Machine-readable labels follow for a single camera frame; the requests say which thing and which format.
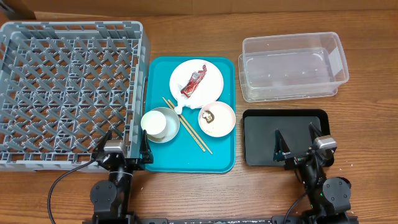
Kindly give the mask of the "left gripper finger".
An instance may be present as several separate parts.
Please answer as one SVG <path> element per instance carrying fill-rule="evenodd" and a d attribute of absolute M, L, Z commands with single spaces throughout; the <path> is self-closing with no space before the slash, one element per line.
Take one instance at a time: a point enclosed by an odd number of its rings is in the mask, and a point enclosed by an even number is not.
<path fill-rule="evenodd" d="M 97 156 L 99 153 L 104 151 L 104 146 L 108 140 L 112 138 L 112 131 L 109 130 L 99 141 L 96 147 L 93 150 L 92 155 Z"/>
<path fill-rule="evenodd" d="M 152 164 L 154 161 L 154 157 L 149 146 L 148 142 L 148 134 L 147 131 L 144 129 L 142 131 L 142 138 L 141 138 L 141 145 L 139 149 L 141 155 L 141 162 L 143 164 Z"/>

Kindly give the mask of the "white paper cup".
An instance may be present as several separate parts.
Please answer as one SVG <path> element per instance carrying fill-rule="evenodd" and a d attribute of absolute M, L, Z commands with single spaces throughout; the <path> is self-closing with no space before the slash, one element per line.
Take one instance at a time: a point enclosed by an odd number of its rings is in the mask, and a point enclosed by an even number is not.
<path fill-rule="evenodd" d="M 167 132 L 167 120 L 160 111 L 149 111 L 141 119 L 141 128 L 153 138 L 163 138 Z"/>

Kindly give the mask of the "grey shallow bowl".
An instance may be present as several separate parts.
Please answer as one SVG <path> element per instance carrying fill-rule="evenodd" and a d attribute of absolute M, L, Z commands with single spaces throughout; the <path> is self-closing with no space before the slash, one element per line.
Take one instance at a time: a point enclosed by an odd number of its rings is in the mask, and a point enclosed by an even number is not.
<path fill-rule="evenodd" d="M 166 118 L 166 135 L 162 138 L 155 138 L 148 135 L 148 139 L 156 143 L 165 143 L 171 141 L 180 129 L 180 121 L 178 115 L 173 109 L 166 107 L 155 108 L 154 111 L 161 112 Z"/>

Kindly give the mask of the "pink bowl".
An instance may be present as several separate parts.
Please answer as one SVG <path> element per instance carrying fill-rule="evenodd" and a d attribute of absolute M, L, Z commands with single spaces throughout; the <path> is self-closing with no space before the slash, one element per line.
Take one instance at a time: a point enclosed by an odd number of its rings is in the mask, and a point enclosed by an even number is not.
<path fill-rule="evenodd" d="M 210 110 L 215 119 L 212 123 L 207 123 L 202 117 L 205 110 Z M 235 127 L 236 115 L 230 105 L 221 101 L 214 101 L 204 106 L 198 115 L 198 124 L 201 130 L 207 135 L 220 138 L 229 134 Z"/>

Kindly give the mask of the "white napkin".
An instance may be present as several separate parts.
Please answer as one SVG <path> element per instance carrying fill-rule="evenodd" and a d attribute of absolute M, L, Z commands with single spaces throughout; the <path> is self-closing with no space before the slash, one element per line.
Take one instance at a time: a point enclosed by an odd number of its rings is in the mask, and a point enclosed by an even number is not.
<path fill-rule="evenodd" d="M 172 84 L 171 87 L 173 88 L 173 93 L 176 94 L 176 101 L 177 101 L 177 108 L 175 112 L 177 114 L 182 114 L 183 108 L 188 107 L 190 109 L 198 108 L 198 105 L 193 101 L 186 97 L 183 93 L 181 93 L 182 86 L 177 84 Z"/>

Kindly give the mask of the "brown food scrap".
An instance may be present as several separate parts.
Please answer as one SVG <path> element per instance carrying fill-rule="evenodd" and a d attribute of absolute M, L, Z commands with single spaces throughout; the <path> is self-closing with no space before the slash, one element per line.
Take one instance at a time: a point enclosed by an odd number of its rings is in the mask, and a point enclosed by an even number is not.
<path fill-rule="evenodd" d="M 207 122 L 207 123 L 212 123 L 215 119 L 214 114 L 210 110 L 205 110 L 201 117 Z"/>

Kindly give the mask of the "red snack wrapper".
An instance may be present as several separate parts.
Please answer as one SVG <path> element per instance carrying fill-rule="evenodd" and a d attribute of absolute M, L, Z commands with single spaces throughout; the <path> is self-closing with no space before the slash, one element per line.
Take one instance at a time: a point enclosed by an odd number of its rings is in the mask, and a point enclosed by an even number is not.
<path fill-rule="evenodd" d="M 193 72 L 188 83 L 180 90 L 181 94 L 186 98 L 190 98 L 200 82 L 204 79 L 206 72 L 206 65 L 203 65 L 201 70 Z"/>

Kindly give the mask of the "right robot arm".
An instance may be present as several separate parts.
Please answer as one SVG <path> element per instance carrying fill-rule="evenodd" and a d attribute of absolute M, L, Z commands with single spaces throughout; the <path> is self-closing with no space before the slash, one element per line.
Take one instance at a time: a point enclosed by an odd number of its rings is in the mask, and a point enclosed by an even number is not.
<path fill-rule="evenodd" d="M 344 177 L 327 178 L 323 170 L 334 159 L 336 141 L 323 134 L 312 123 L 308 125 L 312 145 L 307 151 L 291 153 L 282 133 L 275 130 L 273 160 L 284 162 L 285 170 L 295 172 L 304 186 L 304 193 L 290 206 L 283 217 L 272 217 L 281 223 L 357 223 L 350 217 L 351 182 Z"/>

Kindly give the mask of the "black tray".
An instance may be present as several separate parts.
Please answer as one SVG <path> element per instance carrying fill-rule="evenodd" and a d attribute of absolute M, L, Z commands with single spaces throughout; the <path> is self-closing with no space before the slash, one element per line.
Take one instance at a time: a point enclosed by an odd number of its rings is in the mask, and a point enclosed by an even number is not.
<path fill-rule="evenodd" d="M 242 121 L 244 157 L 249 166 L 284 165 L 273 160 L 276 130 L 295 156 L 305 154 L 312 145 L 310 123 L 324 135 L 330 134 L 328 115 L 321 109 L 246 110 Z"/>

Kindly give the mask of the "teal serving tray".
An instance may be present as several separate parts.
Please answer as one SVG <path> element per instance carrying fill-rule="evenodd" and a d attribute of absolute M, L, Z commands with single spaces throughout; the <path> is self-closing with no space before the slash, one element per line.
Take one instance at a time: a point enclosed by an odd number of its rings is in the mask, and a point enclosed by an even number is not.
<path fill-rule="evenodd" d="M 152 61 L 149 67 L 145 112 L 168 106 L 164 100 L 173 100 L 169 89 L 172 72 L 191 57 L 164 56 Z M 149 142 L 154 161 L 146 166 L 153 172 L 199 172 L 225 173 L 236 160 L 236 130 L 223 137 L 205 134 L 198 123 L 199 109 L 183 109 L 183 116 L 210 148 L 203 152 L 185 127 L 181 124 L 174 138 L 165 143 Z"/>

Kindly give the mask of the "lower wooden chopstick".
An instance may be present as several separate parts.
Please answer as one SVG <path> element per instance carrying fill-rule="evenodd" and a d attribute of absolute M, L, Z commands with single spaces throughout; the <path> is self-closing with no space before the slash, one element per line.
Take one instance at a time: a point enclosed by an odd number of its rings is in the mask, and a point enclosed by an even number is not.
<path fill-rule="evenodd" d="M 164 98 L 162 97 L 162 99 L 164 100 L 164 102 L 167 104 L 167 106 L 171 109 L 174 110 L 174 108 L 172 107 L 172 105 Z M 193 140 L 198 144 L 198 146 L 200 147 L 200 149 L 203 152 L 206 152 L 206 149 L 204 148 L 204 146 L 201 144 L 201 142 L 198 140 L 197 136 L 192 132 L 191 128 L 188 127 L 187 123 L 182 119 L 181 115 L 177 115 L 178 119 L 180 121 L 181 124 L 183 124 L 183 127 L 188 131 L 188 133 L 191 135 L 191 137 L 193 138 Z"/>

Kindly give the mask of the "upper wooden chopstick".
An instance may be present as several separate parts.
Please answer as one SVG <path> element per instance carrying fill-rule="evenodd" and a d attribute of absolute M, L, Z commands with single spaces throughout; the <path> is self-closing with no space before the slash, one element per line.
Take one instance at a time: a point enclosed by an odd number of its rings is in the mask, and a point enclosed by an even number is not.
<path fill-rule="evenodd" d="M 210 154 L 213 154 L 212 150 L 208 147 L 208 145 L 204 142 L 204 140 L 202 140 L 202 138 L 200 137 L 200 135 L 195 131 L 195 129 L 192 127 L 192 125 L 187 121 L 187 119 L 184 117 L 183 114 L 179 114 L 181 115 L 182 119 L 187 123 L 188 127 L 191 128 L 192 132 L 197 136 L 198 140 L 201 142 L 201 144 L 204 146 L 204 148 L 206 149 L 207 152 L 209 152 Z"/>

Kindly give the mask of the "grey dish rack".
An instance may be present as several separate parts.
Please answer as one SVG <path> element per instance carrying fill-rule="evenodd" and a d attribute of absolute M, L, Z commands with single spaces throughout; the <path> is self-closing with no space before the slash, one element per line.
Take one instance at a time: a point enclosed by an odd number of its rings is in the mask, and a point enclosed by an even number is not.
<path fill-rule="evenodd" d="M 1 170 L 68 170 L 111 132 L 138 158 L 150 42 L 137 21 L 1 27 Z"/>

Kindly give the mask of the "clear plastic bin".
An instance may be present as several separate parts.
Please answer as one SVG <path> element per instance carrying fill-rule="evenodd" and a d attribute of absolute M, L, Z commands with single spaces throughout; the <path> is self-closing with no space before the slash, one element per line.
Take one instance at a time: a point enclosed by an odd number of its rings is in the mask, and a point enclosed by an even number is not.
<path fill-rule="evenodd" d="M 238 67 L 249 103 L 333 96 L 349 80 L 335 32 L 246 38 Z"/>

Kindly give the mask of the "white round plate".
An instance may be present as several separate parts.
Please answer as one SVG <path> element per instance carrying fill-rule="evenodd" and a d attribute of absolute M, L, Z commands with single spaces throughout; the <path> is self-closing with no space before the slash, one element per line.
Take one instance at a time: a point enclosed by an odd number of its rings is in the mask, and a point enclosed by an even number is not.
<path fill-rule="evenodd" d="M 221 71 L 209 61 L 192 59 L 178 65 L 170 76 L 169 89 L 174 99 L 176 94 L 172 92 L 171 85 L 178 83 L 183 88 L 188 83 L 192 73 L 201 70 L 203 65 L 206 65 L 207 68 L 206 75 L 189 99 L 193 100 L 198 108 L 202 108 L 221 96 L 224 87 Z"/>

